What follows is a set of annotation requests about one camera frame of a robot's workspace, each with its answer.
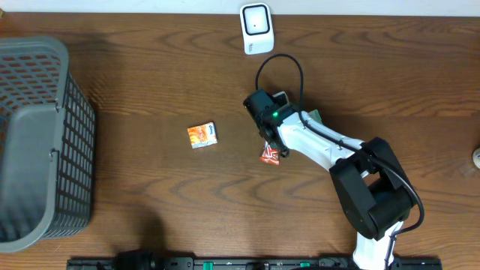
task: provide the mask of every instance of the white sensor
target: white sensor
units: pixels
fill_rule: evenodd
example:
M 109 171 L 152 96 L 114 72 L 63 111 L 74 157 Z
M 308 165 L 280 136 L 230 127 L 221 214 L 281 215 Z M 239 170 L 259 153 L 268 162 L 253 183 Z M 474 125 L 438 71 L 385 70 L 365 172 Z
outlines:
M 480 169 L 480 148 L 473 152 L 473 163 Z
M 240 20 L 246 54 L 268 53 L 273 50 L 272 15 L 268 5 L 244 5 L 240 9 Z

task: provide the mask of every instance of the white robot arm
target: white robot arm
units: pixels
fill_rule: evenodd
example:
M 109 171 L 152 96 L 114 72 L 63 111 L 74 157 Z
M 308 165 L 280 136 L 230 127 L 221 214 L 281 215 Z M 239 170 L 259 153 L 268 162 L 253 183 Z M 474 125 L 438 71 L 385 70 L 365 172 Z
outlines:
M 388 143 L 380 138 L 363 142 L 339 134 L 306 112 L 299 112 L 283 92 L 271 96 L 258 90 L 245 100 L 244 106 L 260 136 L 282 156 L 295 150 L 330 172 L 343 212 L 358 231 L 352 256 L 356 265 L 373 270 L 388 267 L 395 243 L 391 237 L 395 237 L 417 203 L 408 179 L 399 179 L 405 174 Z M 379 159 L 399 173 L 376 166 Z M 363 178 L 375 173 L 379 173 L 379 180 L 367 186 Z
M 322 134 L 328 134 L 336 140 L 341 140 L 343 143 L 360 150 L 362 143 L 360 139 L 351 139 L 330 128 L 320 124 L 312 119 L 308 113 L 301 112 L 303 119 L 310 125 L 310 127 L 319 131 Z M 317 135 L 311 129 L 305 128 L 304 124 L 299 118 L 299 112 L 293 113 L 291 116 L 283 120 L 283 124 L 278 127 L 278 134 L 283 144 L 290 150 L 301 152 L 309 157 L 312 161 L 317 162 L 321 167 L 329 170 L 340 159 L 348 158 L 354 152 L 346 148 L 342 148 L 337 144 Z M 368 175 L 367 171 L 361 173 L 362 177 Z M 353 260 L 360 269 L 383 270 L 385 268 L 385 258 L 389 249 L 389 236 L 398 231 L 403 224 L 403 221 L 398 221 L 385 232 L 379 241 L 375 239 L 365 238 L 362 234 L 357 232 L 357 246 L 353 253 Z M 393 262 L 393 249 L 388 256 L 390 265 Z

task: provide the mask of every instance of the snack wrapper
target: snack wrapper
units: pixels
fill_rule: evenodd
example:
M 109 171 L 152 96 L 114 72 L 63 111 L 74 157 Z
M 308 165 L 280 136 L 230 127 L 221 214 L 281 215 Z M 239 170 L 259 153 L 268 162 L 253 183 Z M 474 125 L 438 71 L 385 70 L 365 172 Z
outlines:
M 202 124 L 196 127 L 190 127 L 187 130 L 193 149 L 210 146 L 218 142 L 217 132 L 215 131 L 215 125 L 213 122 Z
M 263 154 L 260 157 L 260 160 L 266 164 L 279 165 L 280 159 L 278 158 L 278 150 L 272 148 L 268 142 L 265 142 L 265 147 L 263 149 Z

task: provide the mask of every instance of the red and white wrapper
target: red and white wrapper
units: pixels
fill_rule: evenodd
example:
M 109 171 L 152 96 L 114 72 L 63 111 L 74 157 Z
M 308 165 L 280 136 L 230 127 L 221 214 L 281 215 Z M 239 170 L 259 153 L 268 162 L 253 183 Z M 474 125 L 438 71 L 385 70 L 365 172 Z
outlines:
M 263 154 L 260 157 L 260 160 L 266 164 L 279 165 L 280 160 L 278 159 L 278 150 L 270 147 L 268 142 L 265 142 L 265 147 L 263 148 Z

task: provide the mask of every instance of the green connector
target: green connector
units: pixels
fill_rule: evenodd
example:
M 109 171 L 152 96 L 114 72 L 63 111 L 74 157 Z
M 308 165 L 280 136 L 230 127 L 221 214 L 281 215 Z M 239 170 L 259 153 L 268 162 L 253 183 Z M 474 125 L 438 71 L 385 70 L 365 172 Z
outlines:
M 213 270 L 213 262 L 204 262 L 203 270 Z

